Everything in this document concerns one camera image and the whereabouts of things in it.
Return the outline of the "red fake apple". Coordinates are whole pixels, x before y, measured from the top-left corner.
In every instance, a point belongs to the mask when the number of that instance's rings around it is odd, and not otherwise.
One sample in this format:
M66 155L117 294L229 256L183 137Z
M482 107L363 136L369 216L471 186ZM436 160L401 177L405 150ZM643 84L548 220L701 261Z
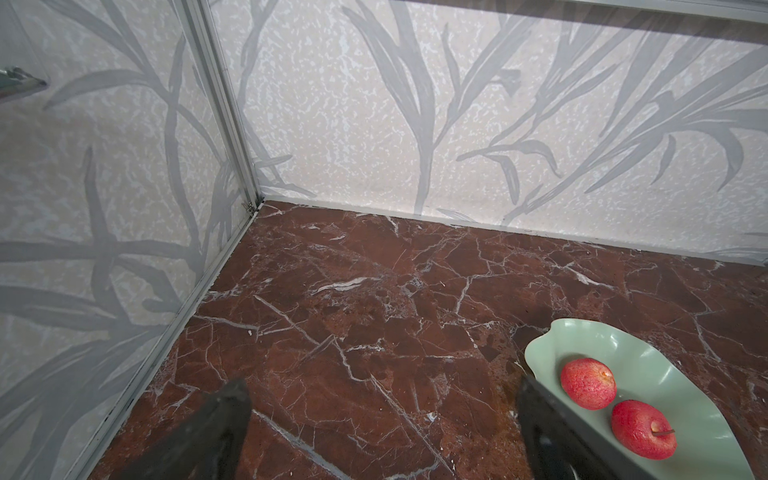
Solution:
M637 400L624 400L613 407L611 430L616 440L631 452L651 460L664 460L677 449L676 432L664 414Z
M617 395L613 372L602 362L581 358L568 362L560 373L565 393L578 406L600 410L610 405Z

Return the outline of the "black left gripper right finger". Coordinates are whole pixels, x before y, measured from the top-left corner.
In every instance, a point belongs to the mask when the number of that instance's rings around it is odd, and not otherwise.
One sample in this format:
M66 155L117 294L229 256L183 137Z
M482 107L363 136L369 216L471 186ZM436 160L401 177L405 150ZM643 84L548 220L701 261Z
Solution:
M516 396L527 462L536 479L650 479L652 475L532 376Z

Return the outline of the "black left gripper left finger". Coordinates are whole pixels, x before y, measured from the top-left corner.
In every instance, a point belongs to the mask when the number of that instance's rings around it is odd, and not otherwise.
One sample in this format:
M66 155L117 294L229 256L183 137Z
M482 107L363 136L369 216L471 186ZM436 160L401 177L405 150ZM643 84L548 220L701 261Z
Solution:
M233 479L252 412L246 382L232 380L115 479Z

